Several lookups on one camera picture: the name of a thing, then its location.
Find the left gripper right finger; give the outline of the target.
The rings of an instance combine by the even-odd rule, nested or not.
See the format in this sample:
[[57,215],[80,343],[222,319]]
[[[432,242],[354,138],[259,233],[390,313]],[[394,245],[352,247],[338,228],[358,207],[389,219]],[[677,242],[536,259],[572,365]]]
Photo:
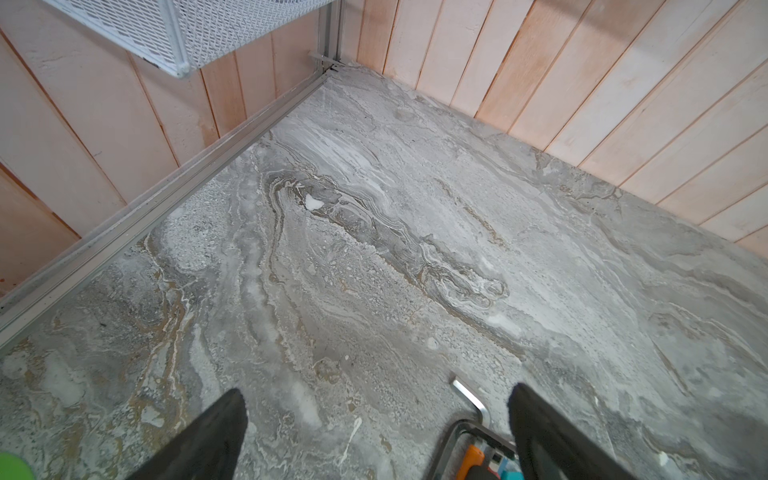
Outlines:
[[518,383],[509,425],[526,479],[631,479],[633,475],[532,387]]

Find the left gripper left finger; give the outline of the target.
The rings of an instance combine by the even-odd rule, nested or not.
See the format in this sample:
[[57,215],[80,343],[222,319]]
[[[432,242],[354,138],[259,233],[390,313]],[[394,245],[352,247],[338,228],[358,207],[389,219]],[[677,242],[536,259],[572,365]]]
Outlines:
[[247,426],[244,397],[232,388],[129,477],[232,479]]

